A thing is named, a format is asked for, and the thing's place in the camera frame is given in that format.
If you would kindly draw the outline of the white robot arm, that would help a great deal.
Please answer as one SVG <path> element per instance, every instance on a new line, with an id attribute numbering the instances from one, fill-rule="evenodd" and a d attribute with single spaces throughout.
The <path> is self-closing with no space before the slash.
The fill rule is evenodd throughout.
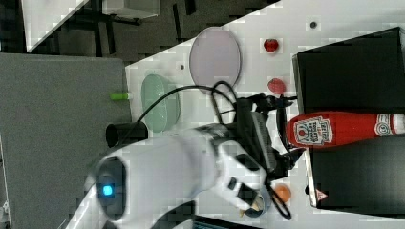
<path id="1" fill-rule="evenodd" d="M 271 146 L 268 114 L 282 114 L 290 97 L 238 98 L 230 123 L 206 124 L 118 148 L 88 175 L 85 196 L 62 229 L 175 229 L 195 216 L 196 197 L 211 191 L 257 218 L 275 207 L 290 212 L 271 188 L 303 153 Z"/>

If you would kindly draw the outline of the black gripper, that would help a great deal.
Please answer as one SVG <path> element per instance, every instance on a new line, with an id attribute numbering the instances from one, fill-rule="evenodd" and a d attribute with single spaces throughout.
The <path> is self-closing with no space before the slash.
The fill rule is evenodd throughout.
<path id="1" fill-rule="evenodd" d="M 270 110 L 277 110 L 293 104 L 294 97 L 276 97 L 255 94 L 251 97 L 257 105 L 252 109 L 253 102 L 247 98 L 239 98 L 236 101 L 237 134 L 241 145 L 248 154 L 267 172 L 269 180 L 276 180 L 288 175 L 286 166 L 294 166 L 304 148 L 293 149 L 285 154 L 280 153 L 272 147 L 271 137 L 267 128 L 268 113 Z"/>

